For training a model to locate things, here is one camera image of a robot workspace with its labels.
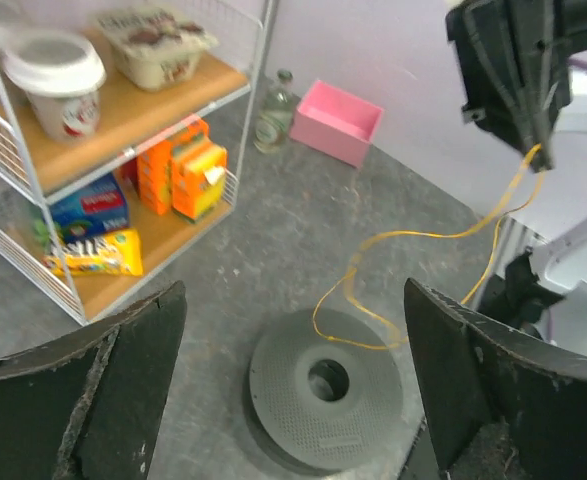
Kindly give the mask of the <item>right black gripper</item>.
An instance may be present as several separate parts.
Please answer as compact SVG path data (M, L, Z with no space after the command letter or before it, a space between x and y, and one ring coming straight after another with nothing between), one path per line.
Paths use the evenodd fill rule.
M571 101L558 19L554 1L460 1L445 17L463 120L523 154L533 149L532 173L553 168L551 136Z

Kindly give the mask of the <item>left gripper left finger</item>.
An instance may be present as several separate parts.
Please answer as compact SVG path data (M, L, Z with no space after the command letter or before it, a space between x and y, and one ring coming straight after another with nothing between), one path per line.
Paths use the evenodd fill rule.
M178 281L0 358L0 479L147 478L186 314Z

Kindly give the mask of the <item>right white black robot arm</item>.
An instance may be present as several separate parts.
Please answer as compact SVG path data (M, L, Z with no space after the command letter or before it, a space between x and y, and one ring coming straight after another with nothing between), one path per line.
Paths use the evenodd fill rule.
M441 76L486 135L456 154L447 192L487 212L529 159L474 304L587 355L587 1L451 1L443 29Z

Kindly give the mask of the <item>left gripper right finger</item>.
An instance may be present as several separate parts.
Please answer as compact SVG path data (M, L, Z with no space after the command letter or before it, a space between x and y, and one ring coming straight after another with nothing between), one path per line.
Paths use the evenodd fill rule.
M404 311L440 478L502 422L532 479L587 479L587 356L408 279Z

